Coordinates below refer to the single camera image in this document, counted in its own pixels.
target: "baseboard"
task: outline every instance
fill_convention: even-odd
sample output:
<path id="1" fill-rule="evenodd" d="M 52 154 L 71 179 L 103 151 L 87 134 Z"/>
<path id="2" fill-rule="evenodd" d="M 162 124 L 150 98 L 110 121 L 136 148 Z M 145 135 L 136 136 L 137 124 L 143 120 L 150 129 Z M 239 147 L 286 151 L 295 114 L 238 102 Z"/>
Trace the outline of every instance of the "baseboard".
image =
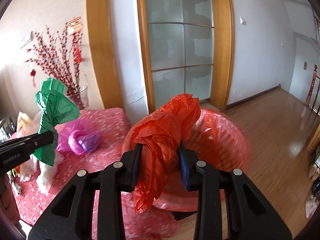
<path id="1" fill-rule="evenodd" d="M 260 92 L 258 94 L 255 94 L 255 95 L 253 95 L 251 97 L 248 97 L 248 98 L 242 99 L 242 100 L 240 100 L 238 102 L 235 102 L 235 103 L 232 103 L 230 105 L 227 105 L 226 110 L 231 109 L 231 108 L 236 107 L 236 106 L 240 106 L 240 105 L 242 105 L 244 103 L 247 103 L 247 102 L 249 102 L 251 100 L 254 100 L 254 99 L 258 98 L 258 97 L 261 97 L 262 95 L 265 95 L 266 93 L 269 93 L 269 92 L 271 92 L 273 90 L 276 90 L 278 88 L 281 88 L 281 84 L 279 84 L 276 87 L 270 88 L 268 90 L 262 91 L 262 92 Z"/>

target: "pink tablecloth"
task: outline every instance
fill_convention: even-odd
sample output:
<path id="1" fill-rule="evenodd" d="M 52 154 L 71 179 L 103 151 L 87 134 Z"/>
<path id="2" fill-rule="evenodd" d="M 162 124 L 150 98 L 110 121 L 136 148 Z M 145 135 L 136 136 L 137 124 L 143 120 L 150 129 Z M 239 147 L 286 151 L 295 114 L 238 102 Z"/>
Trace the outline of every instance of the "pink tablecloth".
<path id="1" fill-rule="evenodd" d="M 43 211 L 78 170 L 100 171 L 121 158 L 122 143 L 130 129 L 130 122 L 122 109 L 83 110 L 80 118 L 91 120 L 95 128 L 101 131 L 101 144 L 96 151 L 84 156 L 77 156 L 73 153 L 64 155 L 64 161 L 59 165 L 58 174 L 46 195 L 40 193 L 36 183 L 40 171 L 32 175 L 30 181 L 20 183 L 22 192 L 15 198 L 21 219 L 30 225 L 35 224 Z M 95 207 L 93 221 L 96 221 L 96 211 Z"/>

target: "slipper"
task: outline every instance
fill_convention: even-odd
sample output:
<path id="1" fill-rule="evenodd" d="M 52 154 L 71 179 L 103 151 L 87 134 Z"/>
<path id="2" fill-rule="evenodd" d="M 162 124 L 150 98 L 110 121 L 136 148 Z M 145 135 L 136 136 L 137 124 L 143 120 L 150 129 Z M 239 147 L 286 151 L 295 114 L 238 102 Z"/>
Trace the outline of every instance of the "slipper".
<path id="1" fill-rule="evenodd" d="M 320 174 L 320 169 L 317 168 L 316 173 L 311 177 L 311 180 L 315 181 L 319 177 L 319 174 Z"/>
<path id="2" fill-rule="evenodd" d="M 311 177 L 316 173 L 316 170 L 317 170 L 317 165 L 311 163 L 309 166 L 309 174 L 308 174 L 309 179 L 311 179 Z"/>

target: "red plastic bag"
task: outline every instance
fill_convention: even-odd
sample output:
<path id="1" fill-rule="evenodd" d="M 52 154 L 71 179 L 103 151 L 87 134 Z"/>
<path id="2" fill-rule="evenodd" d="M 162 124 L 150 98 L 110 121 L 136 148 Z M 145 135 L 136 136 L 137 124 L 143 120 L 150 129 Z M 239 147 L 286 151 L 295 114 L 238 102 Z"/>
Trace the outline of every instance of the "red plastic bag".
<path id="1" fill-rule="evenodd" d="M 191 135 L 193 124 L 200 117 L 199 99 L 180 94 L 135 125 L 132 147 L 141 143 L 138 183 L 134 190 L 134 210 L 142 213 L 158 199 L 179 172 L 177 149 Z"/>

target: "wall socket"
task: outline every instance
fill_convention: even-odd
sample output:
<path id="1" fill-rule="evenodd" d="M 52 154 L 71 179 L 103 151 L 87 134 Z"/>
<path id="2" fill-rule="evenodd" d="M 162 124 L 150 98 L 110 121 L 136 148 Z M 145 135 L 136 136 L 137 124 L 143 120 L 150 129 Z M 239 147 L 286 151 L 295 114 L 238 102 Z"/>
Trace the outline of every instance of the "wall socket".
<path id="1" fill-rule="evenodd" d="M 25 35 L 20 41 L 20 48 L 22 49 L 25 45 L 30 43 L 32 41 L 32 38 L 32 32 L 29 32 L 27 35 Z"/>
<path id="2" fill-rule="evenodd" d="M 242 25 L 246 25 L 245 19 L 242 18 L 242 17 L 240 17 L 240 23 L 241 23 Z"/>

